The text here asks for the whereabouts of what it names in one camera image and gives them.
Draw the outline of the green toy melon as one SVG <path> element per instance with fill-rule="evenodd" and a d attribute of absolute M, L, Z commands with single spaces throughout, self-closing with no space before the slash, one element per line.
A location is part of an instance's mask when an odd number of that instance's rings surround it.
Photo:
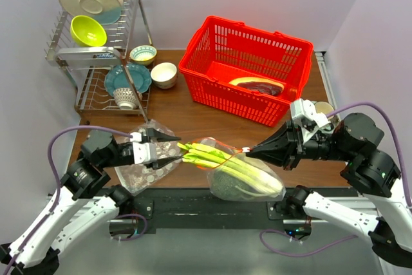
<path fill-rule="evenodd" d="M 207 176 L 211 193 L 226 201 L 249 201 L 253 199 L 247 194 L 252 188 L 243 181 L 223 171 L 212 171 Z"/>

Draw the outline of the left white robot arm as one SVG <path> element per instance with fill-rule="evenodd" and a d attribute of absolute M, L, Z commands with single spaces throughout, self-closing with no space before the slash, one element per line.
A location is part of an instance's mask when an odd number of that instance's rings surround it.
<path fill-rule="evenodd" d="M 48 145 L 48 161 L 57 188 L 46 207 L 29 228 L 12 243 L 1 245 L 5 274 L 54 274 L 60 257 L 99 225 L 115 218 L 133 216 L 134 196 L 122 185 L 111 187 L 89 211 L 74 215 L 109 182 L 107 167 L 141 165 L 161 169 L 178 156 L 158 158 L 156 143 L 174 142 L 179 137 L 154 128 L 123 133 L 102 126 L 90 126 L 77 160 L 63 176 L 57 174 L 52 149 L 57 138 L 82 126 L 56 134 Z"/>

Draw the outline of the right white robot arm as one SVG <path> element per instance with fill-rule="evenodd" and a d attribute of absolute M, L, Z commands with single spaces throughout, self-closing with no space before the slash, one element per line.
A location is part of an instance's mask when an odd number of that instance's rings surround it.
<path fill-rule="evenodd" d="M 292 170 L 301 160 L 345 162 L 340 172 L 347 183 L 371 201 L 378 215 L 362 214 L 299 185 L 281 202 L 292 218 L 318 218 L 366 241 L 386 262 L 411 268 L 411 210 L 401 170 L 378 149 L 384 133 L 363 113 L 351 113 L 337 126 L 289 120 L 247 152 L 247 156 Z"/>

